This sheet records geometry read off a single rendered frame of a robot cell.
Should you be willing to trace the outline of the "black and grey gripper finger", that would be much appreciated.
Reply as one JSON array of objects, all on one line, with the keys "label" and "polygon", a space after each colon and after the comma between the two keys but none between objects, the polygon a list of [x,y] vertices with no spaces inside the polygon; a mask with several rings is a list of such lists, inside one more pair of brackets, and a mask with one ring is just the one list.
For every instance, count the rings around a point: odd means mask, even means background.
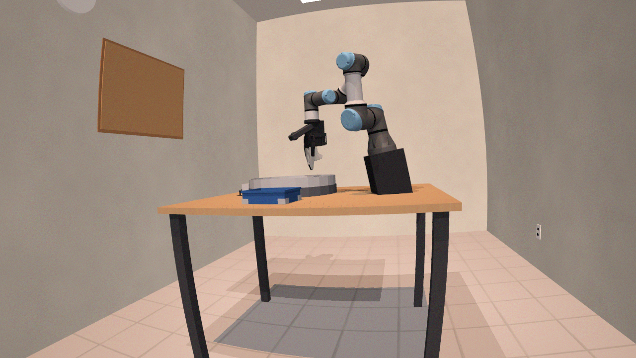
[{"label": "black and grey gripper finger", "polygon": [[322,158],[322,155],[320,153],[318,153],[318,149],[315,147],[315,142],[314,140],[312,140],[311,138],[311,145],[309,148],[309,154],[310,154],[310,166],[311,169],[314,169],[314,161],[316,160],[320,160]]},{"label": "black and grey gripper finger", "polygon": [[[306,159],[307,159],[308,166],[309,166],[309,168],[311,169],[311,166],[310,166],[310,160],[309,160],[309,158],[310,158],[310,155],[309,155],[309,147],[306,147],[306,146],[304,145],[304,151],[305,151],[305,157],[306,157]],[[311,170],[312,170],[312,169],[311,169]]]}]

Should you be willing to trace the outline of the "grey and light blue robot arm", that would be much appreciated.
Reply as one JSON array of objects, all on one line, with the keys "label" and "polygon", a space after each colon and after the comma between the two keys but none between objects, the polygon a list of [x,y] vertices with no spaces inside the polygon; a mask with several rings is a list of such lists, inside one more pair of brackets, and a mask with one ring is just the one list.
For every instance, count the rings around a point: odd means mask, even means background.
[{"label": "grey and light blue robot arm", "polygon": [[367,105],[363,100],[361,79],[369,69],[368,58],[361,54],[342,52],[337,56],[336,64],[343,70],[344,83],[334,91],[305,91],[305,120],[319,119],[318,107],[321,105],[344,104],[341,124],[347,131],[367,130],[368,156],[396,150],[396,144],[388,132],[382,106]]}]

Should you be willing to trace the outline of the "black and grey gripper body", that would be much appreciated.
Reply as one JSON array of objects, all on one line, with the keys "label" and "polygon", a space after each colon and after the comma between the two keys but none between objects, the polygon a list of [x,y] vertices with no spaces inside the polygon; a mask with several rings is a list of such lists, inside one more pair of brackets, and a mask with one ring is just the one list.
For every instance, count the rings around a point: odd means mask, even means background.
[{"label": "black and grey gripper body", "polygon": [[304,120],[304,124],[312,124],[313,129],[305,133],[304,145],[309,147],[311,145],[311,138],[315,142],[315,147],[327,145],[326,133],[324,132],[324,120],[308,119]]}]

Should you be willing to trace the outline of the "blue plastic crate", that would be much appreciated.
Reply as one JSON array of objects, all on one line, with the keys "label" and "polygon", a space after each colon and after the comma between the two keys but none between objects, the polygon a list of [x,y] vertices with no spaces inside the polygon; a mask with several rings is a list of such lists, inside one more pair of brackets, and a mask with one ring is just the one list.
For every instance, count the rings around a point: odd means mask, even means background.
[{"label": "blue plastic crate", "polygon": [[241,204],[288,204],[302,200],[300,190],[300,186],[243,190]]}]

